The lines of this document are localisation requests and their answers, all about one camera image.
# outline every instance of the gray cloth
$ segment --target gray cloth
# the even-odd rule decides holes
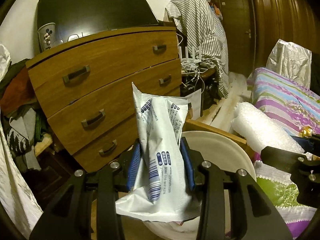
[[[12,157],[21,173],[27,170],[41,170],[35,156],[34,135],[36,112],[31,106],[25,106],[21,112],[9,120],[7,142]]]
[[[187,36],[188,51],[191,53],[192,47],[196,48],[197,59],[201,46],[200,65],[218,70],[218,94],[226,98],[229,87],[227,38],[207,0],[171,0],[166,10],[177,29]]]

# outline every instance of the red cloth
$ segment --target red cloth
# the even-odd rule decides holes
[[[0,100],[1,112],[6,115],[19,106],[22,106],[35,97],[28,70],[24,67],[15,78],[13,78],[6,88]]]

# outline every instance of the wooden door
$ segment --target wooden door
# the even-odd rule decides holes
[[[229,71],[253,70],[255,30],[252,0],[211,0],[221,11],[228,43]]]

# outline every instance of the white plastic bag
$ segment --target white plastic bag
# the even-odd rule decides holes
[[[257,153],[267,147],[302,154],[302,147],[277,123],[248,102],[237,103],[232,127]]]
[[[132,87],[144,161],[133,191],[116,201],[117,214],[160,222],[199,216],[200,205],[188,190],[178,145],[188,99],[143,94]]]
[[[3,80],[10,65],[10,53],[7,48],[0,44],[0,81]]]
[[[266,68],[309,89],[311,59],[310,50],[294,42],[279,39],[268,57]]]

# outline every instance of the blue gripper pad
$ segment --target blue gripper pad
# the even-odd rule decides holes
[[[181,152],[183,162],[184,162],[184,169],[187,174],[189,189],[191,191],[194,191],[195,181],[194,181],[193,168],[192,168],[191,160],[189,158],[187,147],[185,146],[184,140],[182,138],[180,140],[180,152]]]
[[[141,158],[142,158],[142,150],[141,150],[140,142],[138,142],[133,145],[132,159],[128,169],[128,180],[126,185],[128,191],[132,190],[134,183],[136,181]]]

